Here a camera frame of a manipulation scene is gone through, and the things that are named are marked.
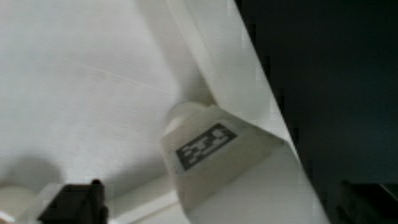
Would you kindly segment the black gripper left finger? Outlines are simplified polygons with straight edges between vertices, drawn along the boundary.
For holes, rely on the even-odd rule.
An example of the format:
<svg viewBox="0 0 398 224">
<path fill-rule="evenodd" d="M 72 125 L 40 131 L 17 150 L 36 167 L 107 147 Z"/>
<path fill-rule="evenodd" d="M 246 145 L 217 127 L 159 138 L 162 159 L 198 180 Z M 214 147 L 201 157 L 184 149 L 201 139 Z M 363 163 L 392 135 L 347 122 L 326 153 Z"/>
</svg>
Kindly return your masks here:
<svg viewBox="0 0 398 224">
<path fill-rule="evenodd" d="M 106 185 L 98 179 L 63 187 L 38 221 L 42 224 L 109 224 Z"/>
</svg>

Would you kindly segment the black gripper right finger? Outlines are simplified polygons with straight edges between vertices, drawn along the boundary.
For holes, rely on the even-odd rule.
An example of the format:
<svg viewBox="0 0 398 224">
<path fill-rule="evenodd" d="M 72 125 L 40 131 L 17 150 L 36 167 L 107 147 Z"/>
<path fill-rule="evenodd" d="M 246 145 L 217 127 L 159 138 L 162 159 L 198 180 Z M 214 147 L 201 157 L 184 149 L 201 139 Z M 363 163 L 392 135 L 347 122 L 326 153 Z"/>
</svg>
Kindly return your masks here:
<svg viewBox="0 0 398 224">
<path fill-rule="evenodd" d="M 340 185 L 337 224 L 398 224 L 398 183 Z"/>
</svg>

